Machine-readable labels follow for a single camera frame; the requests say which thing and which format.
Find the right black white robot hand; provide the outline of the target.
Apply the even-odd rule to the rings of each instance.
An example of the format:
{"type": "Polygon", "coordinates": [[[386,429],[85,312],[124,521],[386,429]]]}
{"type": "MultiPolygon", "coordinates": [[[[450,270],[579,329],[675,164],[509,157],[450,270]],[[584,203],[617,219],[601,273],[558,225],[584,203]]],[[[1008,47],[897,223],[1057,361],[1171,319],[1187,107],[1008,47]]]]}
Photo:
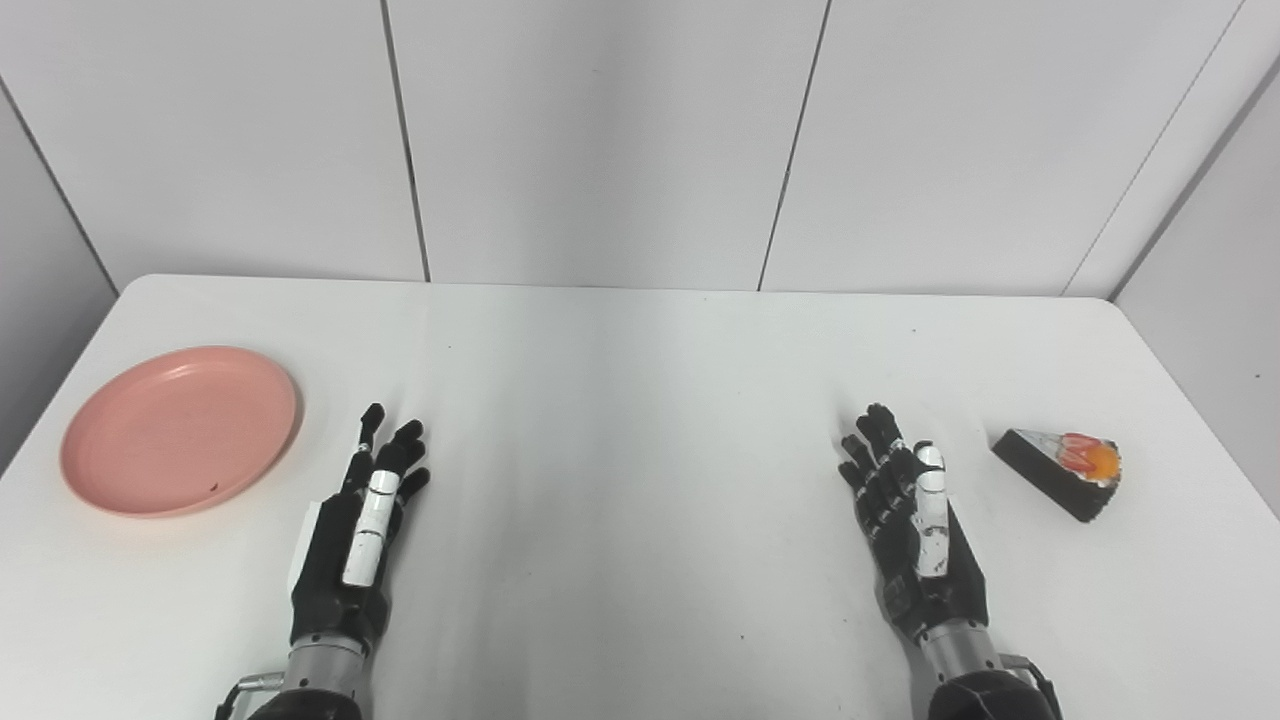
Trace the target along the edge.
{"type": "Polygon", "coordinates": [[[872,404],[840,446],[838,474],[879,575],[890,623],[920,641],[947,623],[989,625],[986,577],[952,506],[937,445],[906,442],[896,416],[872,404]]]}

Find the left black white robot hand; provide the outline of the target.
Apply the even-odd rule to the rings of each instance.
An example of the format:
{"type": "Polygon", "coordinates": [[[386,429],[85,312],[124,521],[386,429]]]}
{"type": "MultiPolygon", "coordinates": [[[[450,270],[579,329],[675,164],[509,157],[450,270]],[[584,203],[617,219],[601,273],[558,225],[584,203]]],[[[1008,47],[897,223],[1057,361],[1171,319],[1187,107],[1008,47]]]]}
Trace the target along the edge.
{"type": "Polygon", "coordinates": [[[371,404],[337,492],[323,501],[291,592],[289,641],[352,641],[370,653],[384,635],[390,601],[384,578],[390,546],[413,496],[430,480],[424,424],[413,419],[383,445],[387,413],[371,404]]]}

